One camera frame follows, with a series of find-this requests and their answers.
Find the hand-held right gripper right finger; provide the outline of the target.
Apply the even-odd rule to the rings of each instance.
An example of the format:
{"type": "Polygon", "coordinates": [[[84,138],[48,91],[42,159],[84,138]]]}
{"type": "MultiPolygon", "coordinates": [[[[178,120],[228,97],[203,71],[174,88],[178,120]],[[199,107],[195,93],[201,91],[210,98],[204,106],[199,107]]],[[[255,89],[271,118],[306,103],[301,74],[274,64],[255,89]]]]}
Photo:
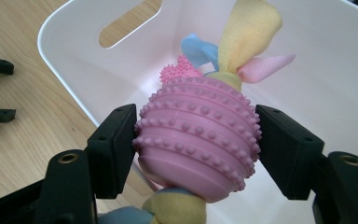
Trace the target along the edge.
{"type": "Polygon", "coordinates": [[[307,200],[324,141],[279,109],[257,105],[255,112],[260,118],[263,166],[287,199],[307,200]]]}

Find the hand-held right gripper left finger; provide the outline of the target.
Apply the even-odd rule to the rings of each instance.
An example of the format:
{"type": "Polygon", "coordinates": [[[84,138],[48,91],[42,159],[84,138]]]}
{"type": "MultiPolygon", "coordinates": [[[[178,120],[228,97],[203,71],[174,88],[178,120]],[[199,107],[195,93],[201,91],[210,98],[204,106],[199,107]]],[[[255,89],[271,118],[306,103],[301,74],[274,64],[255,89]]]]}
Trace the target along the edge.
{"type": "Polygon", "coordinates": [[[136,105],[114,109],[88,139],[87,155],[97,199],[115,199],[123,192],[135,150],[136,105]]]}

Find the white plastic basket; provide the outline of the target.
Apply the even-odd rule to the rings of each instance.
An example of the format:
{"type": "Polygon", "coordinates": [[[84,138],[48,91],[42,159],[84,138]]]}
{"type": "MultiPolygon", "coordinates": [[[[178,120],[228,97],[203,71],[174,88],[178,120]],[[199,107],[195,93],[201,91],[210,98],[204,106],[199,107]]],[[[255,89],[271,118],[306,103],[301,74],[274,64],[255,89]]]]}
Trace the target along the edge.
{"type": "MultiPolygon", "coordinates": [[[[39,32],[39,52],[89,118],[144,105],[160,69],[176,60],[189,34],[218,43],[235,0],[162,0],[151,19],[116,44],[100,34],[142,0],[70,0],[39,32]]],[[[255,104],[283,111],[324,141],[326,152],[358,155],[358,6],[347,0],[269,0],[282,29],[268,56],[294,60],[271,77],[243,86],[255,104]]],[[[287,200],[257,166],[245,189],[208,208],[208,224],[314,224],[311,204],[287,200]]]]}

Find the pink ridged ball cloth toy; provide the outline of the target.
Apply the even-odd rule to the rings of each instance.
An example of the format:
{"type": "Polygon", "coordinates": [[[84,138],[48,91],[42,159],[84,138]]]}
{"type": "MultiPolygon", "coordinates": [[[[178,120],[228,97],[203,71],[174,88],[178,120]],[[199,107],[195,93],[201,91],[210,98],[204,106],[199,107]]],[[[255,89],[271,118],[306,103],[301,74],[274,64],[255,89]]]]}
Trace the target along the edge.
{"type": "Polygon", "coordinates": [[[262,58],[282,26],[266,0],[236,0],[219,45],[186,36],[182,54],[201,77],[177,77],[140,111],[132,144],[161,188],[143,206],[99,216],[100,224],[206,224],[206,205],[241,191],[255,171],[260,118],[242,94],[285,67],[291,55],[262,58]]]}

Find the pink spiky rubber toy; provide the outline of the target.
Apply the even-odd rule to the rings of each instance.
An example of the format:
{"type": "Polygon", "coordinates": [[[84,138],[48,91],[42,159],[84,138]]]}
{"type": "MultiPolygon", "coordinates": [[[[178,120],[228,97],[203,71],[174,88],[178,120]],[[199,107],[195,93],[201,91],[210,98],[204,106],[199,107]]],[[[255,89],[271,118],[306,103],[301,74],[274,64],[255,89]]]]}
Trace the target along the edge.
{"type": "Polygon", "coordinates": [[[162,84],[177,77],[201,77],[202,72],[195,68],[185,55],[180,55],[176,59],[176,64],[168,64],[159,72],[159,79],[162,84]]]}

